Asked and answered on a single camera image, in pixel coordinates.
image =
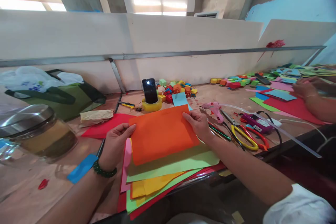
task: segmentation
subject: left hand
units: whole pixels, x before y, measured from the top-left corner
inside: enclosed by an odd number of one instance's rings
[[[99,166],[104,171],[111,172],[121,161],[126,139],[131,136],[136,124],[130,126],[123,123],[111,129],[106,136],[103,152],[99,158]]]

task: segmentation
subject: jar lid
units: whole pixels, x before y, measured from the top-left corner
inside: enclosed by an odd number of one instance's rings
[[[53,116],[48,105],[36,104],[0,114],[0,138],[6,138],[43,123]]]

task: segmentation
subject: table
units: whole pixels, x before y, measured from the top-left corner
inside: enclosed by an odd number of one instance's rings
[[[212,84],[202,84],[195,86],[198,89],[196,98],[188,98],[190,106],[194,110],[199,110],[203,103],[219,102],[220,104],[231,104],[246,109],[250,112],[265,110],[249,97],[255,97],[255,92],[246,91],[246,88],[229,90],[226,87]],[[106,103],[96,108],[96,110],[114,109],[120,94],[107,95]],[[143,91],[131,91],[122,96],[121,101],[138,104],[144,98]],[[173,107],[173,104],[163,103],[162,109]],[[232,117],[233,113],[240,113],[234,108],[223,107]],[[202,113],[210,115],[210,110],[200,109]],[[279,120],[288,118],[282,115],[265,110],[272,118]],[[131,110],[130,108],[119,106],[118,113],[131,114],[135,116],[143,115],[147,112]],[[209,117],[209,121],[218,126],[216,119]],[[66,179],[67,175],[90,153],[96,154],[101,144],[101,140],[92,138],[82,138],[80,135],[86,130],[79,128],[80,118],[76,118],[68,124],[78,137],[76,147],[64,158],[53,164],[46,164],[43,160],[36,161],[30,169],[17,169],[0,165],[0,219],[3,223],[30,224],[36,223],[66,192],[73,184]],[[220,125],[219,128],[228,133],[227,129]],[[299,136],[312,130],[311,126],[299,123],[285,123],[282,128],[293,136]],[[266,137],[269,140],[270,150],[279,144],[278,135],[273,132]],[[282,135],[283,142],[288,141],[288,137]],[[110,189],[104,195],[105,199],[97,208],[96,214],[91,222],[105,218],[117,212],[117,202],[121,180],[122,160],[117,166],[116,174]],[[38,186],[43,179],[49,179],[48,186],[43,190],[38,190]]]

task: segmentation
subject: blue wall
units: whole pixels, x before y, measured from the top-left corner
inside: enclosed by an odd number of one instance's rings
[[[264,29],[271,19],[336,22],[336,0],[273,0],[253,6],[246,17],[263,22]],[[336,63],[336,34],[325,45],[313,64]]]

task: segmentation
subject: pink glue gun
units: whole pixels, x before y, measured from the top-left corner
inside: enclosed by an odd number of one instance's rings
[[[216,118],[217,118],[217,122],[219,124],[222,124],[224,122],[224,118],[222,116],[222,114],[220,113],[219,109],[221,108],[221,106],[219,105],[218,102],[211,102],[211,103],[204,103],[201,106],[202,108],[206,108],[206,109],[210,109],[212,113],[215,114]]]

